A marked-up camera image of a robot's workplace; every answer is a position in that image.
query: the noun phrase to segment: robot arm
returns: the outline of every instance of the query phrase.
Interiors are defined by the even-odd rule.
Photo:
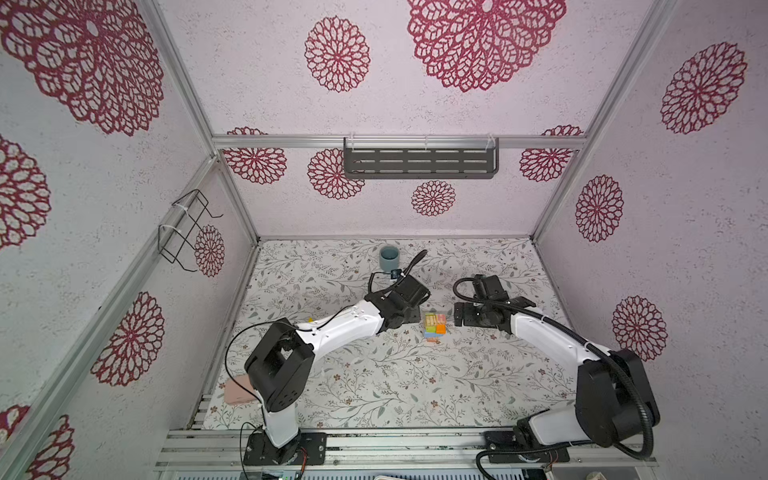
[[[267,330],[245,364],[262,404],[264,431],[269,438],[269,442],[264,442],[264,456],[275,463],[284,463],[296,451],[299,440],[296,400],[304,390],[315,359],[356,339],[420,320],[419,305],[429,297],[429,290],[410,276],[409,270],[392,286],[369,293],[332,316],[296,326],[280,319]],[[461,282],[469,280],[475,286],[474,297],[463,296],[456,289]],[[546,410],[518,421],[513,429],[515,449],[543,451],[541,449],[548,446],[554,448],[572,442],[618,446],[621,440],[641,432],[644,424],[658,423],[658,409],[642,362],[630,350],[614,353],[605,346],[587,342],[543,316],[530,300],[509,299],[496,276],[459,280],[454,285],[454,293],[468,300],[455,304],[456,326],[495,328],[525,339],[578,379],[574,405]],[[635,392],[628,392],[627,381],[617,378],[617,368],[625,371],[624,376],[629,378]],[[631,398],[637,396],[647,411],[641,412],[639,401]],[[650,416],[650,420],[641,421],[643,414]]]
[[[296,451],[296,400],[315,360],[354,340],[421,319],[419,305],[429,298],[429,289],[409,271],[425,255],[426,250],[417,255],[393,285],[367,294],[332,316],[296,326],[282,318],[270,326],[245,362],[269,438],[269,445],[264,442],[265,457],[282,464]]]
[[[472,282],[473,297],[457,290],[464,282]],[[539,456],[534,459],[541,459],[548,455],[547,451],[579,442],[615,446],[634,458],[650,456],[651,427],[658,424],[660,416],[643,363],[634,352],[613,352],[587,341],[543,315],[530,300],[522,296],[510,299],[497,276],[460,279],[453,292],[466,300],[454,305],[456,326],[496,328],[525,339],[577,380],[574,405],[519,420],[513,429],[515,441],[508,452],[536,450]],[[643,448],[639,452],[621,444],[638,433],[643,434]],[[483,456],[488,455],[490,452],[483,452]]]

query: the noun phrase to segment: leaf pattern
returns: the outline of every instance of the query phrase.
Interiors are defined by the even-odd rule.
[[[511,296],[524,295],[562,321],[560,304],[529,240],[272,240],[259,259],[234,332],[253,323],[322,318],[366,294],[378,271],[378,251],[400,249],[404,263],[428,254],[412,275],[432,292],[422,311],[445,313],[448,332],[428,343],[421,324],[405,324],[361,339],[315,362],[298,400],[304,428],[511,425],[543,409],[567,405],[575,381],[524,340],[494,329],[456,327],[450,320],[453,283],[476,273],[496,274]],[[376,288],[388,285],[379,276]],[[244,333],[227,365],[234,375],[268,326]],[[257,402],[223,403],[223,367],[204,429],[238,429],[262,422]]]

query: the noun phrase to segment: metal bracket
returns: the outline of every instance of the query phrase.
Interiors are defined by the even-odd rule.
[[[185,199],[190,197],[190,195],[192,197],[189,204],[184,205]],[[192,208],[195,201],[201,205],[201,209],[200,209],[200,212],[197,214],[197,216],[193,217],[190,214],[189,210],[190,208]],[[208,210],[208,203],[209,203],[208,199],[205,197],[205,195],[203,195],[203,192],[201,192],[197,188],[187,192],[181,198],[173,202],[172,204],[173,207],[179,207],[180,209],[182,209],[184,211],[184,216],[189,217],[192,220],[193,225],[190,226],[190,229],[186,234],[177,228],[178,224],[181,222],[181,220],[183,220],[184,217],[180,218],[179,222],[176,225],[168,225],[167,223],[161,223],[160,225],[157,226],[157,252],[160,255],[162,255],[165,260],[168,260],[170,263],[178,263],[179,265],[181,265],[181,268],[183,268],[187,272],[197,272],[197,270],[191,270],[186,268],[182,264],[181,260],[179,259],[179,253],[181,253],[181,249],[184,248],[185,244],[189,245],[192,250],[195,250],[194,245],[190,243],[188,238],[192,234],[192,231],[194,230],[195,227],[197,227],[198,230],[203,229],[203,227],[201,227],[200,224],[198,223],[200,220],[200,217],[203,216],[203,213],[207,213],[211,218],[223,217],[223,214],[213,215],[210,212],[210,210]],[[162,239],[163,239],[166,228],[170,228],[172,231],[171,231],[171,235],[169,237],[166,237],[165,241],[163,242]],[[176,233],[181,238],[181,245],[179,245],[179,248],[176,250],[176,252],[172,252],[166,248],[170,240],[173,238],[174,233]]]
[[[523,449],[525,446],[517,441],[516,435],[512,430],[498,430],[486,432],[485,448],[487,450],[505,450],[505,449]],[[552,452],[535,453],[532,455],[517,455],[514,453],[489,455],[490,463],[566,463],[571,460],[568,455],[568,449],[558,449]]]
[[[299,444],[296,446],[296,454],[284,465],[302,465],[304,463],[303,449],[306,452],[307,465],[322,465],[326,462],[326,438],[325,433],[301,432]],[[275,449],[264,432],[254,432],[248,437],[248,443],[243,455],[243,464],[248,466],[279,465],[280,461]]]
[[[489,179],[498,172],[498,138],[486,148],[355,148],[344,138],[344,174],[353,180]]]

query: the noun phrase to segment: enclosure wall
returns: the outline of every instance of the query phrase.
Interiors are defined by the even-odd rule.
[[[11,55],[41,42],[7,40],[9,22],[25,12],[0,13],[2,412],[32,403],[205,153],[156,55],[138,65],[155,75],[154,90],[120,98],[121,110],[107,98],[136,85],[96,79],[118,74],[114,59],[97,57],[98,74],[81,71],[68,84],[62,78],[73,65],[40,71],[42,50]],[[85,43],[72,48],[87,52]],[[80,81],[82,91],[57,93],[57,81],[61,90]],[[45,93],[52,89],[54,97]]]
[[[646,361],[669,478],[760,477],[766,22],[758,0],[683,3],[539,243],[579,332]]]
[[[189,421],[251,245],[214,168],[200,188],[223,217],[181,251],[198,271],[160,259],[74,399],[29,409],[209,157],[132,2],[50,4],[0,5],[0,449],[62,408],[25,478],[144,478]]]
[[[75,444],[67,478],[97,480],[107,471],[115,478],[147,478],[168,430],[186,428],[192,418],[250,252],[221,175],[212,172],[200,189],[211,213],[223,216],[203,214],[202,237],[188,219],[180,226],[193,228],[190,239],[201,252],[216,255],[196,262],[190,248],[182,249],[184,266],[197,272],[160,260],[64,408]],[[133,355],[121,348],[130,336],[141,338],[132,344]],[[140,365],[150,360],[146,370],[123,374],[137,359]]]
[[[583,134],[651,2],[159,4],[215,134],[352,136]],[[261,235],[409,238],[529,235],[570,153],[437,181],[350,181],[338,148],[224,156]]]

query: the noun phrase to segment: mounting plate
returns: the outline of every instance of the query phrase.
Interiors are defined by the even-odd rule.
[[[497,430],[492,432],[486,432],[483,434],[485,437],[485,448],[487,450],[504,450],[504,449],[522,449],[523,445],[520,445],[515,440],[515,434],[512,430]],[[490,463],[539,463],[539,462],[552,462],[557,459],[558,463],[566,463],[571,460],[568,455],[568,449],[558,449],[552,452],[543,452],[533,455],[526,455],[526,458],[522,458],[520,455],[514,453],[489,455],[488,461]]]
[[[322,465],[326,461],[326,438],[325,433],[301,433],[299,445],[296,447],[296,454],[285,465],[301,465],[304,461],[301,448],[306,450],[307,465]],[[248,437],[248,443],[243,455],[243,464],[248,466],[257,465],[275,465],[276,461],[272,455],[264,455],[269,451],[271,445],[264,432],[254,432]]]

